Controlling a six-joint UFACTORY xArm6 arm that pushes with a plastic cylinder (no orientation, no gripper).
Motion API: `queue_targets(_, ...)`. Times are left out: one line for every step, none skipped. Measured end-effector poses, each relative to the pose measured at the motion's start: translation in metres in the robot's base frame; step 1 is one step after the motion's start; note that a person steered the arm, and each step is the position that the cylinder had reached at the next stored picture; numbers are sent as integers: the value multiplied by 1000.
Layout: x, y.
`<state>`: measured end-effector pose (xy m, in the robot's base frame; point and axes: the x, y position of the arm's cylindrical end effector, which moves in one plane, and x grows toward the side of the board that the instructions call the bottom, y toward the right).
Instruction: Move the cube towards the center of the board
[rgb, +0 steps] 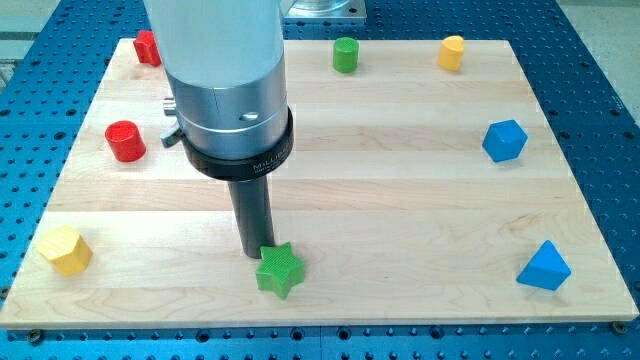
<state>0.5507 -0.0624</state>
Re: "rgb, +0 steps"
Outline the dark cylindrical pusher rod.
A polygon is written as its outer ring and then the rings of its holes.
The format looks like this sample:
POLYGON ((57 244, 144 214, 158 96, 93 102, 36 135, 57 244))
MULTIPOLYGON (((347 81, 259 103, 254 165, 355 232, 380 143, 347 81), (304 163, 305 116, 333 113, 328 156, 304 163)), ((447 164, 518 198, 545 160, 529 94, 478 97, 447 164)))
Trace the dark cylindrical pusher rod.
POLYGON ((229 182, 228 187, 243 251, 261 259, 261 248, 275 245, 267 178, 229 182))

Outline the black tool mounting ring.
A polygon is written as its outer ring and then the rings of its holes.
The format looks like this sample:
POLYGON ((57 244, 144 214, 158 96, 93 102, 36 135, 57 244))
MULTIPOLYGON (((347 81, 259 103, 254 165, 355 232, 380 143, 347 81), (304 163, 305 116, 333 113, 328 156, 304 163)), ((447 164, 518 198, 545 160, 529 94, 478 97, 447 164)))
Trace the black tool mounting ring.
POLYGON ((294 118, 290 108, 284 134, 269 150, 254 157, 225 160, 214 158, 195 149, 183 137, 181 140, 186 157, 191 165, 202 174, 223 181, 253 180, 276 170, 289 157, 294 145, 294 118))

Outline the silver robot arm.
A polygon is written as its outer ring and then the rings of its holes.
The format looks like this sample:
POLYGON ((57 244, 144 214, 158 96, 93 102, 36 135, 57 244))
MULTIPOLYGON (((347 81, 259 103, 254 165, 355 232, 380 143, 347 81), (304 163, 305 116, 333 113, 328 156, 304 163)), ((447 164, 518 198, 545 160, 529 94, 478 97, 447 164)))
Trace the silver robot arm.
POLYGON ((294 143, 276 0, 145 0, 175 101, 164 147, 227 182, 244 253, 274 245, 267 176, 294 143))

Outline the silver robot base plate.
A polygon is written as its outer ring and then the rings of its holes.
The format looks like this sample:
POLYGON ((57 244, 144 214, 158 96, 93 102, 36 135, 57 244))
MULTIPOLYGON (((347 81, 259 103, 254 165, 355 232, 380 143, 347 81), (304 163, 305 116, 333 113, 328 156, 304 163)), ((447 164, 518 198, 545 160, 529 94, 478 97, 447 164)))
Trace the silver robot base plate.
POLYGON ((365 0, 281 0, 280 9, 288 22, 364 23, 365 0))

